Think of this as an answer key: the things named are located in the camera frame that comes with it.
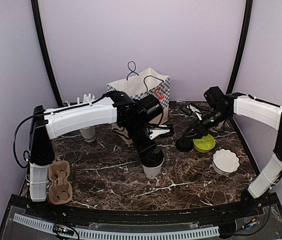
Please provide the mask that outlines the black coffee cup lid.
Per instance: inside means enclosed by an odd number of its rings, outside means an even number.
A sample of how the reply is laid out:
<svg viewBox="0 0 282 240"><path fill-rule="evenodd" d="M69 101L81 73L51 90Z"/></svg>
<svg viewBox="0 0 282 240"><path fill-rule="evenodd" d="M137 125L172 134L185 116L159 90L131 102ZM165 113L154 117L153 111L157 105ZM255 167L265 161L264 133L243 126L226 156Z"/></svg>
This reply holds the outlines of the black coffee cup lid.
<svg viewBox="0 0 282 240"><path fill-rule="evenodd" d="M151 150L144 158L141 159L141 163L148 168L155 168L161 165L164 161L164 153L159 147Z"/></svg>

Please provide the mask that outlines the white paper coffee cup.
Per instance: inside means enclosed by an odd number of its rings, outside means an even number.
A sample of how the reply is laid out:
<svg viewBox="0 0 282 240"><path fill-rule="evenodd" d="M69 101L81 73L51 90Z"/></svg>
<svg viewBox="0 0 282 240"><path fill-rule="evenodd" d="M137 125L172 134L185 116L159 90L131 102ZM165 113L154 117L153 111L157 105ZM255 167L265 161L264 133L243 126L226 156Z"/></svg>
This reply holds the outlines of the white paper coffee cup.
<svg viewBox="0 0 282 240"><path fill-rule="evenodd" d="M153 180L160 174L162 165L163 163L155 167L147 167L143 165L143 172L148 179Z"/></svg>

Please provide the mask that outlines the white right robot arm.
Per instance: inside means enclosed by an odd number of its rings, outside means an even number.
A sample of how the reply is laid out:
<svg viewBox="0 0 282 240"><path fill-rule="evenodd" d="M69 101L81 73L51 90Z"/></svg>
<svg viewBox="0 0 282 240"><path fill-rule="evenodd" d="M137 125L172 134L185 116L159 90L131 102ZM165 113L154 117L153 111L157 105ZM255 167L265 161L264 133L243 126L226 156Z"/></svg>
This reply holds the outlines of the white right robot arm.
<svg viewBox="0 0 282 240"><path fill-rule="evenodd" d="M233 117L243 117L269 129L272 134L260 133L265 146L267 137L273 144L272 154L255 180L241 193L236 213L247 217L255 210L260 197L269 192L282 178L282 105L240 92L225 94L217 86L204 93L211 111L196 119L183 132L184 139L200 139L221 122Z"/></svg>

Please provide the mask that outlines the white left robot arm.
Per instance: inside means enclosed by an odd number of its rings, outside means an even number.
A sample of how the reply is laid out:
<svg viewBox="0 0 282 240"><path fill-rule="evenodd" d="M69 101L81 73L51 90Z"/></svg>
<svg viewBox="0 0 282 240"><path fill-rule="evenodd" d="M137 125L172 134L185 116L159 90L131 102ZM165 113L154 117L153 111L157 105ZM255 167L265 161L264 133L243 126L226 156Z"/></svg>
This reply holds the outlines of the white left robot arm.
<svg viewBox="0 0 282 240"><path fill-rule="evenodd" d="M51 206L45 202L49 167L55 159L52 140L61 135L104 124L124 128L140 157L145 170L157 168L164 161L163 152L150 138L149 122L161 114L156 97L149 95L133 100L125 92L109 91L92 103L78 103L33 111L29 141L29 196L32 210L48 218Z"/></svg>

